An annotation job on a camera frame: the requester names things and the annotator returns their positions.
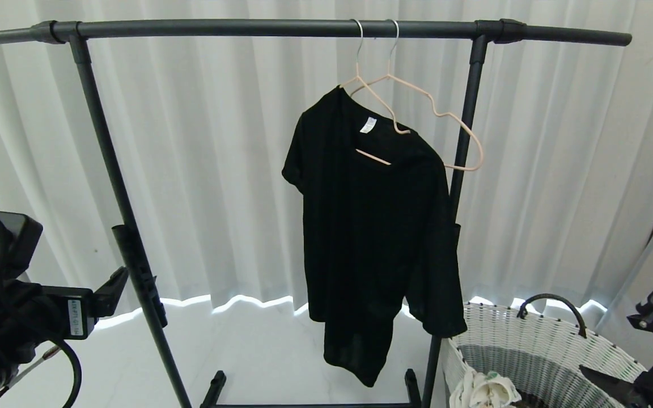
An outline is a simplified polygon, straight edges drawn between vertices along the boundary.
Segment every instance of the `black cable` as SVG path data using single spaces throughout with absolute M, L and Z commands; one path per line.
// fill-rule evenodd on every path
M 43 339 L 54 343 L 55 346 L 58 346 L 60 349 L 62 349 L 62 351 L 65 352 L 65 355 L 67 355 L 67 358 L 70 360 L 70 364 L 72 365 L 73 384 L 72 390 L 70 391 L 70 397 L 67 398 L 67 401 L 65 401 L 65 404 L 62 405 L 62 408 L 71 408 L 71 406 L 75 404 L 75 400 L 77 400 L 77 395 L 80 394 L 80 388 L 82 386 L 82 365 L 80 364 L 80 359 L 78 359 L 77 354 L 72 349 L 72 347 L 70 347 L 69 344 L 65 343 L 65 340 L 62 338 L 62 336 L 59 336 L 56 333 L 52 333 L 52 331 L 47 330 L 46 328 L 40 328 L 38 325 L 35 325 L 18 310 L 16 310 L 16 308 L 9 302 L 7 295 L 5 295 L 2 268 L 7 265 L 7 255 L 9 252 L 10 241 L 10 231 L 7 230 L 7 227 L 5 227 L 5 225 L 0 220 L 0 302 L 2 303 L 2 306 L 8 315 L 10 315 L 10 317 L 16 320 L 20 325 L 28 328 Z

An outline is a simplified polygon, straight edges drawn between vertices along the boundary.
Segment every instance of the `black vertical pole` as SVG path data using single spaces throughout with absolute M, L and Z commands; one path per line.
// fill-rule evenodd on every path
M 117 245 L 120 247 L 122 260 L 124 260 L 125 266 L 128 269 L 130 281 L 135 288 L 138 301 L 143 309 L 145 321 L 147 322 L 148 328 L 150 328 L 155 345 L 158 347 L 158 353 L 160 354 L 161 360 L 163 360 L 163 365 L 166 367 L 166 372 L 168 372 L 168 378 L 171 380 L 176 397 L 181 408 L 191 408 L 188 394 L 178 373 L 178 367 L 176 367 L 176 362 L 173 359 L 171 348 L 168 345 L 168 339 L 163 331 L 163 328 L 167 324 L 165 308 L 160 302 L 158 290 L 155 287 L 155 279 L 150 271 L 145 247 L 143 247 L 142 238 L 135 222 L 135 213 L 130 205 L 128 192 L 125 189 L 125 180 L 122 178 L 122 172 L 117 163 L 115 147 L 112 145 L 111 136 L 109 136 L 109 129 L 107 129 L 102 102 L 97 91 L 97 84 L 95 82 L 94 72 L 92 71 L 92 60 L 86 39 L 80 36 L 70 36 L 69 42 L 77 70 L 80 74 L 82 90 L 85 94 L 87 108 L 92 118 L 92 124 L 102 152 L 104 165 L 107 168 L 107 174 L 109 175 L 112 189 L 115 192 L 117 206 L 120 209 L 122 222 L 124 223 L 124 225 L 114 227 L 112 230 L 116 237 Z
M 477 104 L 477 90 L 480 86 L 480 74 L 482 64 L 485 63 L 487 44 L 490 40 L 485 36 L 479 36 L 472 41 L 470 51 L 470 70 L 467 77 L 467 88 L 465 90 L 465 101 L 463 102 L 462 121 L 472 128 L 472 119 L 475 116 L 475 104 Z M 461 128 L 458 139 L 457 152 L 455 154 L 455 165 L 464 167 L 467 161 L 467 149 L 470 144 L 470 136 Z M 450 188 L 450 199 L 453 207 L 450 212 L 450 220 L 455 222 L 458 214 L 458 203 L 460 191 L 462 190 L 463 171 L 453 170 L 453 180 Z M 427 359 L 427 374 L 425 374 L 425 391 L 422 393 L 422 408 L 430 408 L 432 401 L 432 390 L 435 387 L 435 375 L 438 371 L 438 360 L 440 359 L 440 346 L 443 339 L 433 336 L 430 341 L 430 356 Z

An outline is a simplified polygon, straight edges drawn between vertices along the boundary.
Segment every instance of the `white marble floor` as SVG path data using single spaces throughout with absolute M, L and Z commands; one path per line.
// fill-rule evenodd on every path
M 408 368 L 415 370 L 422 392 L 430 336 L 402 313 L 387 365 L 375 387 L 367 388 L 324 362 L 323 325 L 311 322 L 308 312 L 295 316 L 290 303 L 261 308 L 236 302 L 220 313 L 212 313 L 210 302 L 166 309 L 166 336 L 195 407 L 219 369 L 228 377 L 219 403 L 407 402 Z M 178 406 L 142 314 L 71 344 L 83 367 L 75 407 Z M 438 374 L 436 408 L 446 405 L 440 379 Z M 0 408 L 62 406 L 71 380 L 67 358 L 60 353 L 11 389 Z

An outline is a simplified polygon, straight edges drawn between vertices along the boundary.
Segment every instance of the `clothing rack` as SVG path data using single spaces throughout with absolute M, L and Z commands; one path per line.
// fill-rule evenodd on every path
M 394 38 L 395 25 L 391 21 L 360 21 L 364 37 Z M 400 21 L 400 37 L 413 39 L 470 39 L 472 50 L 462 121 L 472 127 L 480 85 L 480 73 L 485 63 L 487 45 L 508 44 L 523 40 L 560 41 L 581 44 L 627 46 L 631 34 L 593 31 L 575 28 L 531 26 L 516 20 L 478 20 L 474 22 Z M 70 44 L 80 82 L 87 102 L 95 135 L 99 142 L 117 205 L 122 216 L 121 226 L 113 228 L 130 281 L 145 315 L 150 333 L 166 368 L 181 408 L 191 408 L 186 389 L 171 354 L 163 331 L 168 323 L 166 311 L 158 296 L 155 278 L 148 264 L 145 247 L 138 232 L 125 181 L 117 162 L 117 155 L 109 134 L 102 103 L 97 91 L 87 41 L 120 37 L 153 36 L 275 36 L 275 37 L 359 37 L 360 30 L 351 20 L 135 20 L 82 23 L 80 21 L 44 21 L 29 28 L 0 31 L 0 44 L 39 41 L 48 44 Z M 469 137 L 460 130 L 455 165 L 465 166 Z M 462 190 L 463 171 L 453 171 L 451 220 L 455 222 Z M 218 371 L 210 382 L 201 408 L 429 408 L 435 374 L 438 368 L 441 338 L 432 337 L 425 374 L 425 389 L 420 396 L 414 371 L 405 374 L 407 403 L 347 403 L 347 405 L 219 405 L 218 396 L 226 382 L 226 375 Z

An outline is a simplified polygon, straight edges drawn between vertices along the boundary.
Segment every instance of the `black shirt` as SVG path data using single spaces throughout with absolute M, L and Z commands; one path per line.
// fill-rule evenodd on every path
M 417 132 L 398 134 L 337 87 L 301 115 L 282 175 L 304 197 L 309 316 L 325 323 L 326 362 L 373 386 L 405 297 L 428 333 L 467 329 L 445 168 Z

